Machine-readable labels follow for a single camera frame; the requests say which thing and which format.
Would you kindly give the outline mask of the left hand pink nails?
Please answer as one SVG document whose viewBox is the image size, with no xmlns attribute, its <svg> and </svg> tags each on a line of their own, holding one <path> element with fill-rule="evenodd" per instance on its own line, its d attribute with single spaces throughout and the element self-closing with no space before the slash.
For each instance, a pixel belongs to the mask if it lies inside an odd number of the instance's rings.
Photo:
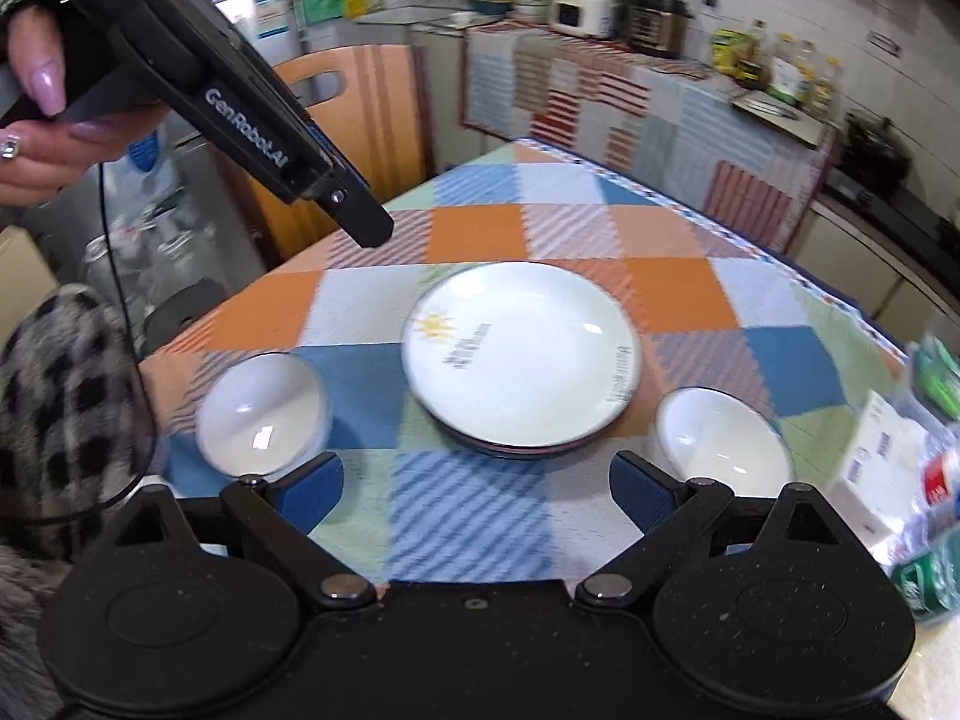
<svg viewBox="0 0 960 720">
<path fill-rule="evenodd" d="M 47 11 L 21 8 L 8 23 L 10 67 L 41 111 L 39 121 L 2 128 L 2 205 L 39 205 L 78 184 L 91 166 L 118 160 L 128 145 L 155 132 L 169 112 L 162 104 L 132 107 L 86 122 L 60 121 L 65 98 L 64 44 Z"/>
</svg>

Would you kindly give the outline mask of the checkered fuzzy sleeve forearm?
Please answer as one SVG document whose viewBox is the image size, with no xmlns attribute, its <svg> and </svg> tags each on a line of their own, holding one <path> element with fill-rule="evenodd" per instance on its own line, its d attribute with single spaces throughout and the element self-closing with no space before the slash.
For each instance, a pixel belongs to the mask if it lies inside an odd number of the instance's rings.
<svg viewBox="0 0 960 720">
<path fill-rule="evenodd" d="M 2 715 L 62 707 L 37 648 L 55 590 L 148 472 L 156 449 L 119 310 L 65 284 L 2 348 Z"/>
</svg>

